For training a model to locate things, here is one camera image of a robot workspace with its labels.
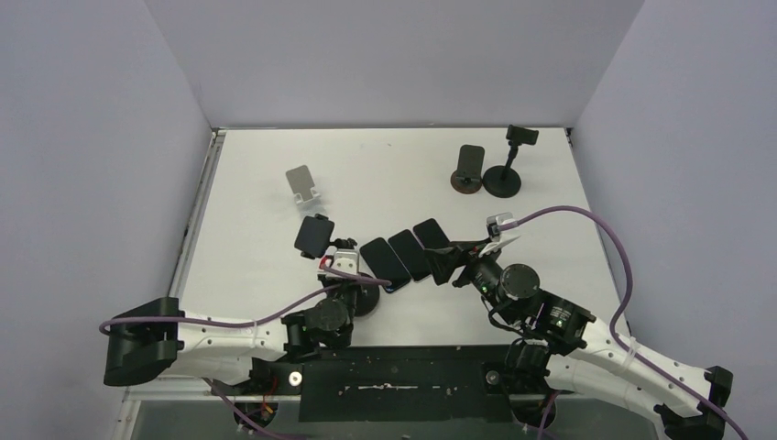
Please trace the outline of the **phone from wooden stand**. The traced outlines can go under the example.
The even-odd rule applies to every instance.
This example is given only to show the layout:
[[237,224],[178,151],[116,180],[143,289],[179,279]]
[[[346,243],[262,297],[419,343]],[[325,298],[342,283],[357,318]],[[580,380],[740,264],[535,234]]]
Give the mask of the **phone from wooden stand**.
[[431,275],[423,247],[410,230],[405,229],[389,237],[388,244],[414,281],[422,281]]

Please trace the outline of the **black round base stand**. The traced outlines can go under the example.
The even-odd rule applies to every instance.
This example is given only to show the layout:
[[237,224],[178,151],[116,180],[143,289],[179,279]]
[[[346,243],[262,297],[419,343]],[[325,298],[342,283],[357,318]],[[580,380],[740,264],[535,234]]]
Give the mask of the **black round base stand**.
[[521,126],[508,126],[506,140],[509,145],[509,153],[505,164],[490,167],[481,179],[483,187],[489,194],[497,198],[510,198],[520,191],[522,180],[512,165],[520,146],[533,146],[537,143],[538,137],[538,130]]

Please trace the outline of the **tall black tripod stand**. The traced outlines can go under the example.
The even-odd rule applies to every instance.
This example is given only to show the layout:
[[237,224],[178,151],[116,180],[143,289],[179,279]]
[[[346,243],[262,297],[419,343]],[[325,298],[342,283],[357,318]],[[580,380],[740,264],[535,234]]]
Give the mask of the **tall black tripod stand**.
[[[354,249],[358,252],[357,242],[353,238],[334,238],[332,234],[330,247],[327,248],[324,255],[331,254],[338,248]],[[362,272],[360,270],[361,259],[359,265],[359,276],[356,278],[356,280],[327,280],[318,274],[318,267],[321,258],[315,258],[312,260],[318,261],[318,281],[324,288],[332,287],[332,289],[327,292],[329,298],[341,299],[342,301],[348,303],[354,308],[355,317],[364,317],[374,311],[380,299],[379,287],[385,285],[385,282],[377,280],[376,278],[367,275],[365,272]]]

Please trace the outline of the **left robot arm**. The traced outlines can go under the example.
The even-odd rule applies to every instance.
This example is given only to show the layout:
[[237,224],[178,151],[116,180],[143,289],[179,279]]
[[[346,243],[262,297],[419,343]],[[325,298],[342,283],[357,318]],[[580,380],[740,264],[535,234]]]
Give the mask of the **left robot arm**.
[[323,279],[321,289],[251,321],[187,312],[177,298],[157,298],[100,324],[108,338],[103,383],[130,387],[172,375],[260,393],[270,384],[270,364],[349,347],[356,318],[377,307],[384,285],[365,274]]

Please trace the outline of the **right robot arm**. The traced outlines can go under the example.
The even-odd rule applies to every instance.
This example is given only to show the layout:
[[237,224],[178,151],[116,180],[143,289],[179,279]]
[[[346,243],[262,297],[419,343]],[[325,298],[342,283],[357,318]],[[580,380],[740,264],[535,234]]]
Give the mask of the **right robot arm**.
[[505,390],[571,391],[660,424],[671,439],[723,437],[730,371],[688,366],[618,340],[604,320],[542,289],[533,268],[501,267],[499,254],[486,249],[486,241],[453,242],[423,254],[436,284],[475,287],[488,321],[517,335],[504,360]]

